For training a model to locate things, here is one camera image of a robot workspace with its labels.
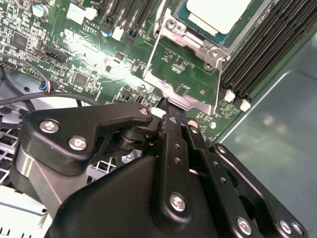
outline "wire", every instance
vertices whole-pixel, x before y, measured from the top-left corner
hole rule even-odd
[[[45,92],[40,92],[40,93],[30,93],[26,94],[20,97],[14,97],[14,98],[9,98],[9,99],[3,99],[0,100],[0,106],[12,104],[12,103],[17,103],[21,101],[26,101],[26,100],[31,100],[31,99],[36,99],[36,98],[45,98],[45,97],[62,97],[62,98],[72,98],[75,100],[83,101],[85,103],[88,103],[90,105],[99,105],[98,102],[96,102],[93,99],[81,96],[81,95],[75,95],[75,94],[69,94],[69,93],[53,93],[53,94],[47,94]]]
[[[0,54],[0,58],[3,59],[13,59],[16,60],[22,64],[25,64],[26,66],[28,66],[29,68],[33,69],[45,82],[49,82],[48,78],[45,77],[44,74],[42,74],[37,68],[35,68],[33,65],[31,65],[29,62],[20,59],[19,57],[16,56],[12,56],[12,55],[8,55],[8,54]]]
[[[4,84],[7,86],[7,88],[15,95],[15,96],[23,96],[24,94],[17,89],[13,83],[8,79],[5,70],[3,67],[1,67],[1,78],[4,82]],[[33,103],[30,100],[27,101],[22,101],[22,103],[24,104],[25,108],[31,113],[35,111],[35,107],[33,105]]]

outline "green circuit board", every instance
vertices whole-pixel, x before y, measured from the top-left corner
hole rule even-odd
[[[101,16],[95,17],[94,20],[84,18],[81,24],[77,22],[77,16],[82,13],[78,8],[98,7],[101,4],[99,1],[47,0],[45,3],[49,6],[49,15],[45,19],[33,16],[33,2],[0,0],[0,53],[11,54],[31,62],[50,80],[57,82],[61,91],[81,94],[103,104],[134,102],[140,95],[145,97],[142,104],[147,107],[155,106],[160,101],[162,93],[140,79],[155,44],[153,27],[160,1],[154,1],[149,12],[150,17],[145,21],[132,46],[105,36],[101,32]],[[169,5],[174,8],[178,2],[180,1],[171,0]],[[71,5],[77,6],[73,12],[69,9]],[[251,6],[256,8],[249,11],[255,12],[259,4]],[[245,25],[246,19],[243,19],[241,24]],[[241,25],[237,24],[236,27],[241,30]],[[22,39],[22,49],[14,40],[14,37],[20,35],[27,39],[27,42],[23,41],[25,38]],[[35,54],[39,43],[68,55],[68,61],[52,63]],[[284,58],[276,68],[281,68],[290,57],[291,55],[288,55]],[[16,70],[38,79],[29,68],[14,60],[9,62]],[[190,95],[201,102],[214,103],[213,87],[218,72],[204,70],[204,62],[197,58],[191,49],[180,47],[167,38],[161,39],[151,70],[153,75],[170,83],[179,95]],[[128,98],[124,97],[126,91],[130,92]],[[205,139],[214,140],[235,120],[240,110],[235,105],[220,100],[213,116],[195,109],[187,114],[199,121]]]

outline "black mechanical arm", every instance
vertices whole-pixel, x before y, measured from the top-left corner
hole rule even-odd
[[[142,156],[87,184],[87,167]],[[303,225],[185,112],[117,104],[36,111],[10,179],[53,217],[48,238],[307,238]]]

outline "gray metal panel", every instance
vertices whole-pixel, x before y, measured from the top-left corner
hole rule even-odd
[[[218,142],[231,150],[315,238],[317,33],[264,92]]]

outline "silver screw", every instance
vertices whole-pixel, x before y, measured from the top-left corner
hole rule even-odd
[[[170,199],[170,204],[172,205],[172,207],[178,211],[178,212],[183,212],[186,209],[186,203],[184,201],[184,199],[177,195],[177,194],[172,194]]]
[[[174,19],[169,19],[166,21],[166,27],[168,30],[174,30],[177,26],[177,22]]]
[[[149,114],[148,110],[146,110],[145,108],[140,108],[139,111],[140,111],[140,113],[142,113],[145,116],[147,116]]]
[[[177,119],[176,119],[175,117],[169,117],[169,120],[170,120],[172,123],[177,124]]]
[[[68,145],[73,150],[84,150],[87,148],[86,141],[83,138],[78,136],[70,138],[70,140],[68,141]]]
[[[222,154],[226,153],[226,150],[222,146],[218,146],[218,149]]]
[[[238,219],[237,219],[237,224],[238,224],[240,230],[241,230],[244,234],[246,234],[246,235],[248,235],[248,236],[251,235],[252,230],[251,230],[251,227],[250,227],[249,223],[246,221],[246,219],[244,219],[244,218],[242,218],[242,217],[238,217]]]
[[[191,130],[193,133],[198,134],[198,130],[196,128],[192,127]]]
[[[300,235],[303,234],[302,229],[301,229],[300,226],[297,225],[295,222],[292,222],[292,226],[294,227],[294,229],[295,229]]]
[[[45,120],[41,122],[40,129],[46,133],[55,133],[59,130],[59,126],[54,121]]]
[[[218,55],[218,51],[213,51],[213,52],[212,52],[212,56],[213,56],[213,57],[217,57],[217,55]]]
[[[291,228],[289,227],[289,225],[283,221],[283,220],[280,220],[279,221],[279,224],[281,225],[282,229],[287,233],[287,234],[292,234],[292,230]]]

